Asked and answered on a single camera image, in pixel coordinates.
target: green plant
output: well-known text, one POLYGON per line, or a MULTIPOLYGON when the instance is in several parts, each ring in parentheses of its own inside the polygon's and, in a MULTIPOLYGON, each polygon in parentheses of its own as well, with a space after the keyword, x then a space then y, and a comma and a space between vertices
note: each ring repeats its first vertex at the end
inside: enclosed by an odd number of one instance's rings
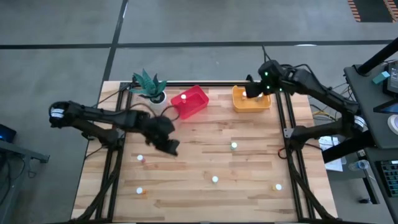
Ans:
POLYGON ((130 91, 135 94, 140 94, 141 97, 146 99, 157 99, 166 88, 167 81, 159 82, 157 79, 157 73, 154 79, 151 79, 145 69, 142 69, 142 76, 134 73, 133 78, 137 80, 141 86, 141 90, 131 89, 130 91))

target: yellow bowl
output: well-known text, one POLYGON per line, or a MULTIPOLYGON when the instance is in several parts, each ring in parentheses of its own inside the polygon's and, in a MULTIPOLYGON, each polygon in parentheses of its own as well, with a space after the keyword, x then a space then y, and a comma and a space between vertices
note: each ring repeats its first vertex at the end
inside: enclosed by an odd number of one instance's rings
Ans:
POLYGON ((244 88, 238 86, 232 87, 232 102, 234 110, 238 113, 253 113, 261 112, 271 107, 271 97, 263 96, 258 98, 248 99, 243 97, 244 88))

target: red basket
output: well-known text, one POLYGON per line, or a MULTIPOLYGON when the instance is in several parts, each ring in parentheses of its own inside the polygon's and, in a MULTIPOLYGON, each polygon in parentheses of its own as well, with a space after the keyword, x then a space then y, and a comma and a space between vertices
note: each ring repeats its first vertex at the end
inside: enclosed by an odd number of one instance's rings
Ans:
POLYGON ((209 98, 200 86, 195 85, 189 90, 185 90, 179 95, 171 99, 172 105, 176 107, 176 110, 180 113, 181 119, 187 119, 195 113, 199 112, 207 106, 209 98), (181 99, 181 95, 187 96, 185 102, 181 99))

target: gray floor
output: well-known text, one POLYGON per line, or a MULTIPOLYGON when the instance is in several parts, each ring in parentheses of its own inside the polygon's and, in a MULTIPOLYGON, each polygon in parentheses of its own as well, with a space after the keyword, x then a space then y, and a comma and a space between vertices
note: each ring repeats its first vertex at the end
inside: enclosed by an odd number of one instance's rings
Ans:
MULTIPOLYGON (((0 0, 1 44, 110 43, 122 0, 0 0)), ((357 23, 345 0, 130 0, 121 42, 374 40, 398 36, 398 24, 357 23)), ((328 86, 343 68, 382 45, 267 47, 281 63, 307 63, 328 86)), ((26 179, 13 223, 68 220, 87 142, 74 129, 51 129, 47 108, 58 100, 94 104, 108 49, 0 50, 0 123, 16 143, 51 155, 26 179)), ((130 80, 142 68, 164 80, 242 80, 256 74, 259 47, 118 49, 110 80, 130 80)), ((385 204, 360 205, 362 180, 330 180, 340 218, 391 223, 385 204)))

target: wooden table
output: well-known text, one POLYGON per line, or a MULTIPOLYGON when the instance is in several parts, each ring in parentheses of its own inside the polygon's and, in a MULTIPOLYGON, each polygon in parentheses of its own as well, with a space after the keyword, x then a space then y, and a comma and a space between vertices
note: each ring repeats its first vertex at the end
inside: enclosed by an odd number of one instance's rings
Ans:
MULTIPOLYGON (((100 100, 119 89, 120 82, 105 82, 100 100)), ((187 88, 168 87, 168 100, 187 88)), ((231 87, 203 88, 210 102, 207 108, 186 120, 174 122, 172 138, 181 143, 178 157, 146 146, 140 134, 128 133, 114 211, 114 222, 276 222, 297 221, 287 161, 278 158, 284 146, 279 114, 272 107, 262 113, 236 113, 231 87), (231 142, 238 148, 231 151, 231 142), (146 163, 137 160, 142 154, 146 163), (219 182, 213 184, 216 175, 219 182), (282 184, 281 191, 272 186, 282 184), (142 187, 144 195, 136 194, 142 187)), ((100 104, 114 110, 117 95, 100 104)), ((133 103, 143 101, 133 96, 133 103)), ((307 96, 292 97, 297 124, 312 126, 307 96)), ((175 116, 172 110, 168 115, 175 116)), ((87 153, 99 148, 89 143, 87 153)), ((329 213, 336 208, 322 154, 306 146, 303 157, 310 188, 329 213)), ((82 214, 98 193, 106 150, 84 163, 72 218, 82 214)), ((306 208, 301 193, 303 209, 306 208)))

